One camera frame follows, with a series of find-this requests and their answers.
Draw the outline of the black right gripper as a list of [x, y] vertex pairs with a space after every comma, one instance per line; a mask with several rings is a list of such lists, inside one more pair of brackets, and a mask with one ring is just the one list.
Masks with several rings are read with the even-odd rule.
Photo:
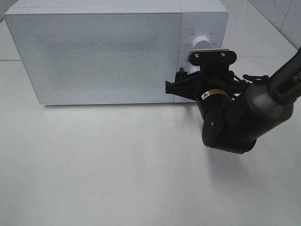
[[233, 102], [238, 81], [233, 71], [199, 71], [188, 74], [184, 68], [176, 82], [165, 82], [166, 94], [195, 99], [203, 119], [202, 141], [206, 146], [234, 146], [237, 140], [229, 132], [224, 111]]

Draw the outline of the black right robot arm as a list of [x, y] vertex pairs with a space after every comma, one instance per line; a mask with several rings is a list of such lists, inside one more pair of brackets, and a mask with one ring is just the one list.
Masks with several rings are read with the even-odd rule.
[[257, 138], [291, 118], [301, 95], [301, 54], [272, 76], [239, 78], [229, 69], [236, 60], [236, 53], [228, 49], [191, 50], [187, 61], [200, 70], [188, 73], [180, 68], [165, 90], [197, 103], [205, 146], [243, 154]]

